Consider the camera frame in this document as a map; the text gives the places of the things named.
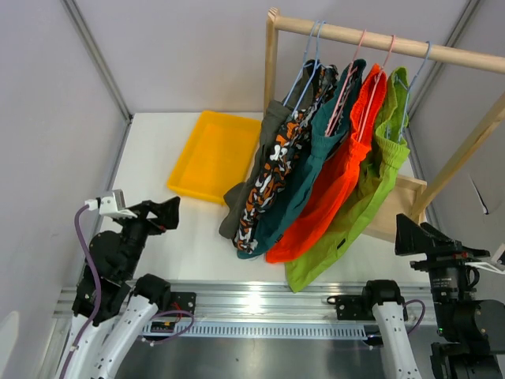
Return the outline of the orange shorts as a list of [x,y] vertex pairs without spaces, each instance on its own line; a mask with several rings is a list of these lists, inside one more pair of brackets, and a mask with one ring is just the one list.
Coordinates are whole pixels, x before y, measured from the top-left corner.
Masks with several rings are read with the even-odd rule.
[[299,217],[282,239],[266,252],[266,262],[291,262],[309,251],[323,236],[356,186],[361,162],[372,147],[374,122],[386,94],[387,79],[383,73],[376,88],[363,137],[358,141],[360,120],[372,91],[374,76],[379,71],[380,66],[374,65],[368,76],[362,78],[361,89],[347,119],[348,132],[325,160],[316,177],[309,201]]

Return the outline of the lime green shorts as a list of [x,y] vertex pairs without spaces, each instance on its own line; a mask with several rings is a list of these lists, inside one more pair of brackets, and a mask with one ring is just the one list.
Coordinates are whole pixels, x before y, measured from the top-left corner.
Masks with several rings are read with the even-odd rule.
[[402,135],[409,123],[405,115],[408,84],[406,67],[391,72],[373,126],[372,150],[361,162],[356,187],[314,247],[285,264],[287,283],[293,292],[302,291],[346,253],[393,190],[399,169],[410,154]]

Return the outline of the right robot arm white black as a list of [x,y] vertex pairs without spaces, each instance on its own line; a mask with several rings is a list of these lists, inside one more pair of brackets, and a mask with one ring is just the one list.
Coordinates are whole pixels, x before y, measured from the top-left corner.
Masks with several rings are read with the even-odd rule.
[[[498,356],[504,353],[504,304],[474,297],[487,250],[465,246],[429,223],[396,216],[395,254],[423,253],[411,261],[415,271],[428,274],[443,343],[432,343],[430,362],[436,378],[501,378]],[[404,325],[406,301],[393,280],[369,280],[360,300],[361,312],[375,319],[383,341],[383,369],[388,378],[419,378]]]

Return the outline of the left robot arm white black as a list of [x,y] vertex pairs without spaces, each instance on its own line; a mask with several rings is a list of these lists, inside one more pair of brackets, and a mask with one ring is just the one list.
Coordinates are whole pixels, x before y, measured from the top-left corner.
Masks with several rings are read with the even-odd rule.
[[[154,316],[171,314],[170,283],[146,274],[135,286],[138,261],[151,235],[174,230],[180,197],[163,203],[143,201],[126,207],[121,190],[87,200],[74,217],[86,265],[77,285],[69,338],[58,364],[58,378],[113,378],[141,329]],[[98,211],[121,226],[84,240],[80,215]]]

